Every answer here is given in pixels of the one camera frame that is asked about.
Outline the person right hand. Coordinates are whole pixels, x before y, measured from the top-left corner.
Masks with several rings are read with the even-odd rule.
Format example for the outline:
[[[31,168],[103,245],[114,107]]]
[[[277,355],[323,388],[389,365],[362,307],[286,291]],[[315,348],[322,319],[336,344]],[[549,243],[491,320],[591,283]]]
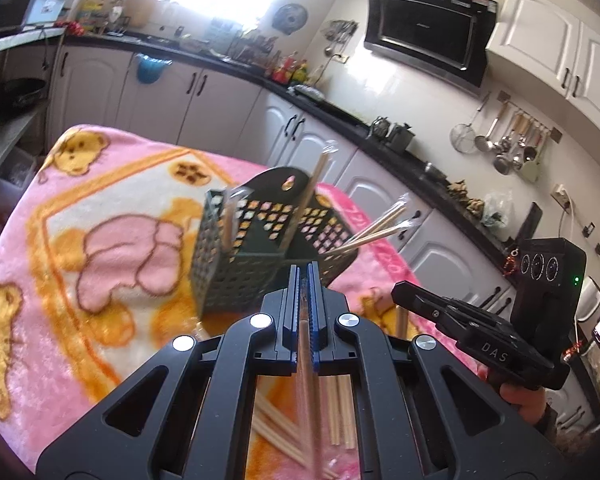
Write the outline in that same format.
[[[543,388],[530,390],[520,385],[504,382],[500,387],[501,398],[513,405],[525,422],[535,426],[546,410],[546,394]]]

